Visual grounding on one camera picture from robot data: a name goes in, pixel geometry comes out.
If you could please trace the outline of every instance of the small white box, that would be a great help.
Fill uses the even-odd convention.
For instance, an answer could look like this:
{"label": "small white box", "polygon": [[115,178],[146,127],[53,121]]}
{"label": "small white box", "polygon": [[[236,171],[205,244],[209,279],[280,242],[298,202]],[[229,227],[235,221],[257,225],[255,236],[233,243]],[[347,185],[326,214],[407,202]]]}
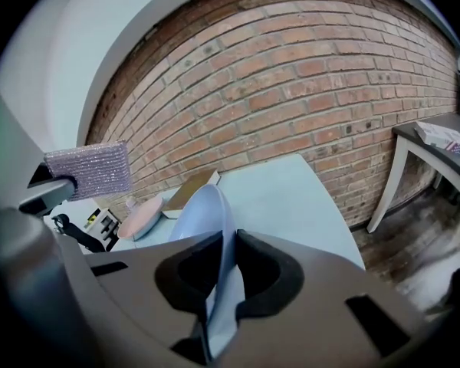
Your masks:
{"label": "small white box", "polygon": [[460,132],[422,121],[416,121],[415,130],[424,143],[460,154]]}

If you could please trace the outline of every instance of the white wall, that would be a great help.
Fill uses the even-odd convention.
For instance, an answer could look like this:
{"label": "white wall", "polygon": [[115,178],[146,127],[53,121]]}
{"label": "white wall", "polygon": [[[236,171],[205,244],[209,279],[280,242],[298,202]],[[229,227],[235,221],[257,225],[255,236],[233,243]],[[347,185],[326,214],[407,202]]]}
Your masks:
{"label": "white wall", "polygon": [[48,122],[59,146],[84,143],[119,64],[151,27],[187,1],[70,0],[55,36],[47,86]]}
{"label": "white wall", "polygon": [[5,106],[0,94],[0,209],[18,207],[43,152]]}
{"label": "white wall", "polygon": [[0,94],[24,130],[44,151],[56,150],[45,89],[52,41],[70,0],[40,0],[14,33],[0,60]]}

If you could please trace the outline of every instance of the silver sparkly pad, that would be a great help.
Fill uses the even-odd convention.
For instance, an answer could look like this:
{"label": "silver sparkly pad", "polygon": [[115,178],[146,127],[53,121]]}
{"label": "silver sparkly pad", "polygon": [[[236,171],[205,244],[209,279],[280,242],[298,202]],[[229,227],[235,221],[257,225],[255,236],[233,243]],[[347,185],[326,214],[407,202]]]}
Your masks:
{"label": "silver sparkly pad", "polygon": [[69,201],[131,190],[126,142],[100,143],[44,155],[53,177],[71,176],[77,189]]}

